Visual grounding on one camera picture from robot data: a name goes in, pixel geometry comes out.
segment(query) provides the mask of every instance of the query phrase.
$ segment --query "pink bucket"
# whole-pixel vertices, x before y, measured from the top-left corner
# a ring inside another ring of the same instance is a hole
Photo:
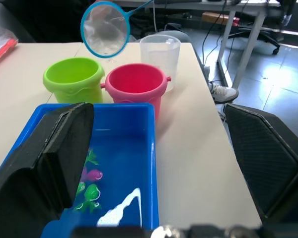
[[[105,84],[109,95],[115,103],[151,103],[154,106],[155,118],[158,119],[161,97],[167,89],[170,77],[149,64],[131,63],[111,71]]]

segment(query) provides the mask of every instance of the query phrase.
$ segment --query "plastic measuring cup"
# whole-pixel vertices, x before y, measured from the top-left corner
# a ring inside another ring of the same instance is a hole
[[[43,84],[59,103],[102,103],[102,66],[89,58],[69,58],[46,69]]]
[[[161,69],[172,81],[167,91],[175,84],[181,42],[167,35],[150,35],[140,40],[141,62]]]
[[[171,78],[149,64],[131,63],[112,70],[102,88],[113,98],[114,103],[151,103],[154,116],[159,117],[161,97]]]

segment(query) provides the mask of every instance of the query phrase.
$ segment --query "metal part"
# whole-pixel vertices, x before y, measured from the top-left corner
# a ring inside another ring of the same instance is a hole
[[[242,226],[235,226],[225,230],[225,237],[227,238],[259,238],[259,236],[248,228]]]
[[[252,54],[252,51],[254,49],[254,46],[256,44],[257,41],[257,37],[259,35],[260,29],[263,25],[265,19],[265,11],[262,10],[258,13],[254,25],[252,27],[252,30],[250,32],[248,41],[247,41],[247,45],[246,45],[246,49],[243,52],[242,58],[240,60],[238,69],[237,69],[237,73],[233,82],[233,88],[238,88],[240,81],[242,80],[242,76],[245,72],[246,66],[248,64],[250,55]]]
[[[232,87],[233,82],[230,78],[229,72],[228,72],[227,67],[225,65],[223,55],[224,55],[224,51],[225,51],[225,48],[226,48],[226,43],[227,43],[227,40],[228,40],[230,30],[232,28],[234,17],[235,17],[235,11],[232,10],[232,11],[229,12],[228,22],[227,22],[225,30],[224,30],[224,35],[223,35],[223,39],[222,39],[222,43],[221,43],[219,56],[218,56],[218,64],[219,64],[219,68],[220,68],[220,71],[221,71],[221,75],[222,75],[223,80],[224,80],[224,84],[225,84],[226,87],[229,87],[229,88]]]
[[[172,226],[160,226],[152,232],[150,238],[186,238],[182,231]]]

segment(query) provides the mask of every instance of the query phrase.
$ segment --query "plastic bag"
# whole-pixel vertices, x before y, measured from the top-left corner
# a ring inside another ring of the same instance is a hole
[[[7,54],[18,43],[16,36],[3,28],[0,28],[0,58]]]

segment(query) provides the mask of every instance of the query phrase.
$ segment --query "clear plastic cup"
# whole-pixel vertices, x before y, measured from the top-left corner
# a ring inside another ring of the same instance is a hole
[[[175,84],[181,42],[167,35],[150,35],[140,40],[141,62],[160,68],[171,77],[167,91]]]

